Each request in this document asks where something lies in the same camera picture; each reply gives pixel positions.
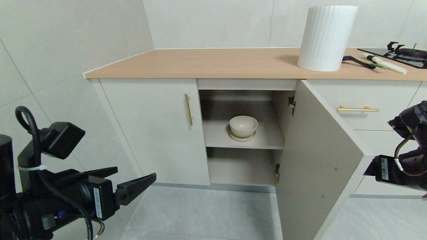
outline door hinge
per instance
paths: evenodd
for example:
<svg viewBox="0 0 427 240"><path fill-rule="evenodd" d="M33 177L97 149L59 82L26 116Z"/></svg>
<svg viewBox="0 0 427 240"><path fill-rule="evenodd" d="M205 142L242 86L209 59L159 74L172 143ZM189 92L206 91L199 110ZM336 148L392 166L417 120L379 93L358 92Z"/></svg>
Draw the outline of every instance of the door hinge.
<svg viewBox="0 0 427 240"><path fill-rule="evenodd" d="M279 174L280 164L276 164L276 183L279 183L280 174Z"/></svg>
<svg viewBox="0 0 427 240"><path fill-rule="evenodd" d="M294 113L295 107L296 107L296 102L294 100L295 100L295 96L288 98L288 106L290 108L292 108L292 116L293 116L293 113Z"/></svg>

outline open cabinet door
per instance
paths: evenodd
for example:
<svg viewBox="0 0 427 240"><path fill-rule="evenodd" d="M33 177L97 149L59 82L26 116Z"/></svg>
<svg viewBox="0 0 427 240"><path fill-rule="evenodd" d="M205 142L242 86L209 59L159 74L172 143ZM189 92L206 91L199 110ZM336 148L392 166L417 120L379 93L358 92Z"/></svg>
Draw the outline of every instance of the open cabinet door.
<svg viewBox="0 0 427 240"><path fill-rule="evenodd" d="M321 239L374 157L306 81L298 81L276 185L283 239Z"/></svg>

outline wooden countertop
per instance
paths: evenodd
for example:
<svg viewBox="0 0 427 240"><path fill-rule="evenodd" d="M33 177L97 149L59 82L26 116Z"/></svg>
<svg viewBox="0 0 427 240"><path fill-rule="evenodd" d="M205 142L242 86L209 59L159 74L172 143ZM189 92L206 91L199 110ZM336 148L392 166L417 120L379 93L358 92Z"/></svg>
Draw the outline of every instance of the wooden countertop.
<svg viewBox="0 0 427 240"><path fill-rule="evenodd" d="M406 74L374 70L347 61L335 72L314 72L297 67L299 48L173 49L151 50L87 72L91 78L240 78L240 79L378 79L427 81L427 70L396 61ZM362 51L347 48L367 62Z"/></svg>

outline black tongs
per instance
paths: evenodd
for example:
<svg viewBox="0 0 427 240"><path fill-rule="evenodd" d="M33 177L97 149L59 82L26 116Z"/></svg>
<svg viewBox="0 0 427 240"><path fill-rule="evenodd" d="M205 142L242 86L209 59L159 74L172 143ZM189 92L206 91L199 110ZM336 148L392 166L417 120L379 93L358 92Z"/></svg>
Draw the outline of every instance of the black tongs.
<svg viewBox="0 0 427 240"><path fill-rule="evenodd" d="M342 61L355 61L358 64L360 64L360 65L362 65L362 66L364 66L366 68L369 68L369 69L375 69L375 68L377 68L377 66L375 66L374 64L365 63L365 62L363 62L363 61L361 61L361 60L359 60L359 59L357 59L357 58L355 58L353 56L344 56L342 58Z"/></svg>

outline baseboard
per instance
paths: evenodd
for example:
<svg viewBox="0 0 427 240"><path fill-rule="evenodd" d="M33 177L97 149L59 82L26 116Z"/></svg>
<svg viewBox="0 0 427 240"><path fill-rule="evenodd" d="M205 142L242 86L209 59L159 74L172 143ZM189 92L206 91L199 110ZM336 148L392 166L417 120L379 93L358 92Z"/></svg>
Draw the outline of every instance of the baseboard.
<svg viewBox="0 0 427 240"><path fill-rule="evenodd" d="M396 198L396 199L421 199L422 196L416 195L368 195L368 194L350 194L350 197L363 197L363 198Z"/></svg>
<svg viewBox="0 0 427 240"><path fill-rule="evenodd" d="M190 185L190 184L170 184L170 183L153 183L154 186L164 187L187 187L187 188L200 188L212 190L228 190L228 191L241 191L241 192L257 192L257 193L276 193L275 187L262 187L262 186L245 186L233 184L211 184L210 186L203 185Z"/></svg>

